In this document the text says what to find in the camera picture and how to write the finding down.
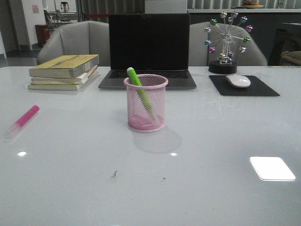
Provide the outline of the green highlighter pen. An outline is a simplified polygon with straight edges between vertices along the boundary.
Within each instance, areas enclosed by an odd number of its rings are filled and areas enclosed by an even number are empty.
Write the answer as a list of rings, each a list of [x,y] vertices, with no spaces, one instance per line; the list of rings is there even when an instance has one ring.
[[[140,79],[137,76],[134,68],[132,68],[132,67],[127,68],[127,74],[128,74],[128,77],[129,77],[132,85],[142,86],[142,83],[140,82]],[[155,116],[155,114],[153,112],[152,104],[150,102],[150,99],[148,98],[146,91],[144,89],[137,89],[136,92],[139,95],[145,110],[148,112],[150,117],[155,121],[157,119],[157,117]]]

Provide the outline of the pink highlighter pen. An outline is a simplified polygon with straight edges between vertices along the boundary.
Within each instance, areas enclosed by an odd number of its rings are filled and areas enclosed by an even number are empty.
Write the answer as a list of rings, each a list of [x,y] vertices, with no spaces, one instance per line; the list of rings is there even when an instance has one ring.
[[[39,110],[40,107],[37,105],[31,107],[24,115],[22,115],[4,132],[4,138],[11,139]]]

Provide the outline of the pink mesh pen holder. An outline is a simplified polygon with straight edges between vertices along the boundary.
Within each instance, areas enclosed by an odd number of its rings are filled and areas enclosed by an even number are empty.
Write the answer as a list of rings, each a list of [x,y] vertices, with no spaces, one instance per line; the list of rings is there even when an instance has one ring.
[[[127,118],[131,129],[154,132],[165,125],[165,94],[168,79],[154,74],[139,74],[141,86],[127,77]]]

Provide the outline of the grey open laptop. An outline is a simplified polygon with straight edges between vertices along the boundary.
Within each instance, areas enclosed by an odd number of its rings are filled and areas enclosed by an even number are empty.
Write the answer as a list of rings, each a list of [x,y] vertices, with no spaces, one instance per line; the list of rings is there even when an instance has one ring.
[[[166,77],[168,90],[197,87],[189,72],[189,14],[113,14],[109,35],[111,69],[100,89],[125,90],[129,67]]]

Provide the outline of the bottom book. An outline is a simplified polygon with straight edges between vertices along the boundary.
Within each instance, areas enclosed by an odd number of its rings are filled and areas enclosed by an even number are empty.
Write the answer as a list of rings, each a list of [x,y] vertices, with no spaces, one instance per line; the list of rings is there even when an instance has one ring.
[[[30,83],[27,85],[27,88],[33,89],[33,90],[67,90],[67,91],[69,91],[69,90],[78,90],[83,85],[84,85],[84,83],[82,83],[82,84],[53,84],[53,85]]]

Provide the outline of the grey chair right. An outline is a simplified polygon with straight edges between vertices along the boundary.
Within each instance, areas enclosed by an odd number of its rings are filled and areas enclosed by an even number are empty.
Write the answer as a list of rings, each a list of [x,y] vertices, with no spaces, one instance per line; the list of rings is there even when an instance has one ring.
[[[227,30],[222,23],[210,25],[201,22],[190,25],[189,66],[208,66],[210,61],[217,60],[223,50],[222,34]],[[231,60],[238,66],[267,66],[264,54],[256,45],[250,34],[242,27],[234,25],[230,30],[233,42],[230,51]]]

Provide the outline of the grey chair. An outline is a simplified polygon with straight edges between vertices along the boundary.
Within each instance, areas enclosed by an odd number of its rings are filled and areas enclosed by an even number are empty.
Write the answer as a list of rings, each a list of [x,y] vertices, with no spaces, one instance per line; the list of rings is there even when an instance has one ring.
[[[51,35],[37,56],[37,64],[62,55],[98,54],[100,66],[110,66],[109,24],[84,21],[62,25]]]
[[[208,66],[210,61],[217,60],[223,50],[222,34],[227,30],[222,23],[210,25],[201,22],[190,25],[189,66]],[[264,54],[256,45],[250,34],[242,27],[234,25],[230,30],[233,42],[230,51],[231,60],[238,66],[267,66]]]

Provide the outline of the white computer mouse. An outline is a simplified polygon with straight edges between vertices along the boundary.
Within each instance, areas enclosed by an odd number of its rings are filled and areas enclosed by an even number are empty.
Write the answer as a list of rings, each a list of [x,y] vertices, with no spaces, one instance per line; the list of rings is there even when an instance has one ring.
[[[227,82],[235,88],[247,88],[251,85],[251,81],[243,75],[227,75],[225,76]]]

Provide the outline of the top yellow book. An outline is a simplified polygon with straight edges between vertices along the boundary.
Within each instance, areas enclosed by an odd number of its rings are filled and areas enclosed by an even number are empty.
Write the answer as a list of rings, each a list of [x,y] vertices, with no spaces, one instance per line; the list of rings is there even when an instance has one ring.
[[[99,64],[99,55],[63,55],[29,69],[31,77],[75,78]]]

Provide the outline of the grey chair left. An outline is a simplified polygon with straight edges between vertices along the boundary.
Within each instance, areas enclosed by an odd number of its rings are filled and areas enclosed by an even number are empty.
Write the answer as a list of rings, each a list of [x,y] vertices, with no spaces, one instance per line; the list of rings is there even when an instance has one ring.
[[[109,24],[84,21],[62,25],[51,35],[37,56],[37,64],[62,55],[98,54],[100,66],[110,66]]]

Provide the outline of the black mouse pad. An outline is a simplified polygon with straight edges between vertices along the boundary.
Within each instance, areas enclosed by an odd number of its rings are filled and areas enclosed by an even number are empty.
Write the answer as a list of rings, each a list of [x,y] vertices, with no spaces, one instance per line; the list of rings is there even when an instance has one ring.
[[[225,75],[210,75],[209,78],[215,85],[218,92],[223,96],[244,96],[244,97],[278,97],[275,90],[253,75],[247,75],[251,84],[246,88],[236,88],[230,85]]]

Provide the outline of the ferris wheel desk ornament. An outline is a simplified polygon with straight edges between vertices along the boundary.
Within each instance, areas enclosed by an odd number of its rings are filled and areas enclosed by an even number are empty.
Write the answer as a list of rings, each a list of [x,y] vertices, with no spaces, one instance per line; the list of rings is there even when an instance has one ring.
[[[216,60],[209,62],[208,70],[212,73],[217,74],[233,74],[237,72],[237,64],[233,61],[234,51],[230,49],[231,44],[238,44],[238,40],[242,40],[244,43],[249,43],[251,39],[249,37],[240,38],[236,36],[238,32],[235,32],[238,27],[233,26],[233,21],[238,16],[237,11],[232,11],[230,16],[227,16],[227,12],[223,11],[220,13],[220,18],[223,19],[224,28],[220,28],[218,25],[217,19],[210,20],[210,26],[204,29],[206,34],[210,34],[213,31],[213,28],[218,28],[219,32],[217,33],[219,37],[215,40],[206,40],[204,44],[208,47],[208,52],[210,54],[214,53],[217,50],[217,47],[221,45],[221,53],[217,56]]]

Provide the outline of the middle book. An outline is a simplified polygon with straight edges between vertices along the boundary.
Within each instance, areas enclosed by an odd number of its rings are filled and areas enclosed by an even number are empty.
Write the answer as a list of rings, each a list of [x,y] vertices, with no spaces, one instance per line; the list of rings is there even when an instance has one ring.
[[[76,78],[42,78],[42,77],[31,77],[32,84],[82,84],[85,83],[96,71],[97,65],[93,66],[89,71],[82,73]]]

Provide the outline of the red trash bin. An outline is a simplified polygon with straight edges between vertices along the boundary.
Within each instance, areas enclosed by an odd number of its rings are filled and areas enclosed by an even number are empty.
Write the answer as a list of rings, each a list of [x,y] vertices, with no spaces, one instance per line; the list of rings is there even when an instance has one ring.
[[[38,46],[43,47],[50,38],[49,26],[47,24],[35,25]]]

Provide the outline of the fruit bowl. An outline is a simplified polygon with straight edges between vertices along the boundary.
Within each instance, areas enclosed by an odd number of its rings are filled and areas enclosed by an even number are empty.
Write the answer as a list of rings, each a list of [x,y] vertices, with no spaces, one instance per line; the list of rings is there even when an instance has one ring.
[[[263,7],[263,5],[261,5],[260,3],[254,2],[252,0],[243,0],[242,6],[246,9],[258,9]]]

